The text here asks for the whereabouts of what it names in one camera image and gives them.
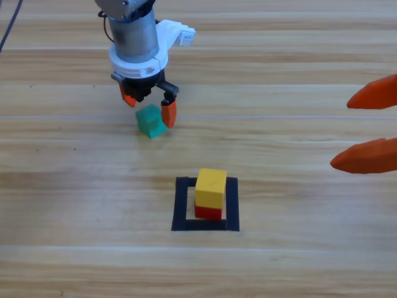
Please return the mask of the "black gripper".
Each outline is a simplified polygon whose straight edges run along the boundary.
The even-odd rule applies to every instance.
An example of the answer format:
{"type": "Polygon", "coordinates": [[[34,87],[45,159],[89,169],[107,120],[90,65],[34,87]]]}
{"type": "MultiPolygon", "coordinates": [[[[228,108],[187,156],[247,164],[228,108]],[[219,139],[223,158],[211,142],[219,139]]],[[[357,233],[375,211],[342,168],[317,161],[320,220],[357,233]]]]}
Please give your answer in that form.
{"type": "Polygon", "coordinates": [[[130,107],[135,107],[137,102],[142,102],[146,96],[151,94],[151,89],[156,85],[162,89],[164,99],[161,101],[161,117],[167,128],[173,128],[177,117],[176,97],[179,88],[167,81],[161,81],[165,78],[164,71],[140,79],[127,78],[114,71],[111,77],[118,82],[122,99],[130,107]]]}

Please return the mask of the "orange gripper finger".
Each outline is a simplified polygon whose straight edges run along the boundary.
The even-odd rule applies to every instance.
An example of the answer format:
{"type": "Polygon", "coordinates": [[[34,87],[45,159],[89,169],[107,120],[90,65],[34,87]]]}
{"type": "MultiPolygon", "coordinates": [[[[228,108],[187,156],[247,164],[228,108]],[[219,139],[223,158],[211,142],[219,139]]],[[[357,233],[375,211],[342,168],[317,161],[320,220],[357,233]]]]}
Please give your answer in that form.
{"type": "Polygon", "coordinates": [[[347,102],[350,109],[386,109],[396,106],[396,74],[369,82],[347,102]]]}
{"type": "Polygon", "coordinates": [[[396,171],[396,138],[359,143],[335,156],[330,165],[353,174],[396,171]]]}

